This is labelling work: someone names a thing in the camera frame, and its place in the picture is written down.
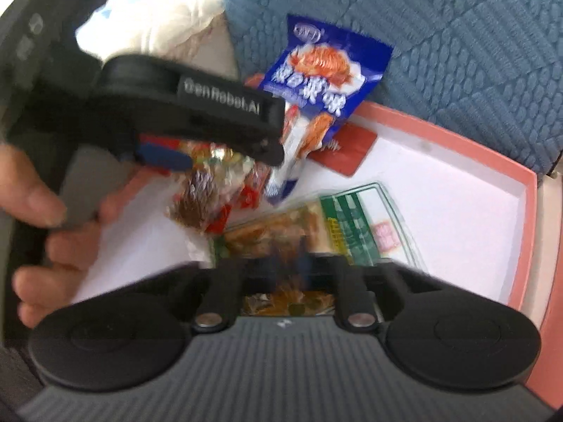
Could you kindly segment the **person left hand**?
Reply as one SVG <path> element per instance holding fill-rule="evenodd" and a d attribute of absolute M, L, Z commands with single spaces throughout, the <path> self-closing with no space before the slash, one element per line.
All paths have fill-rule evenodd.
<path fill-rule="evenodd" d="M 59 231 L 67 214 L 63 201 L 40 179 L 25 153 L 1 145 L 1 208 L 20 221 L 52 230 L 45 244 L 51 265 L 24 265 L 12 277 L 23 325 L 33 328 L 70 304 L 96 261 L 103 228 L 118 220 L 153 175 L 148 169 L 134 168 L 125 186 L 101 201 L 96 218 L 74 230 Z"/>

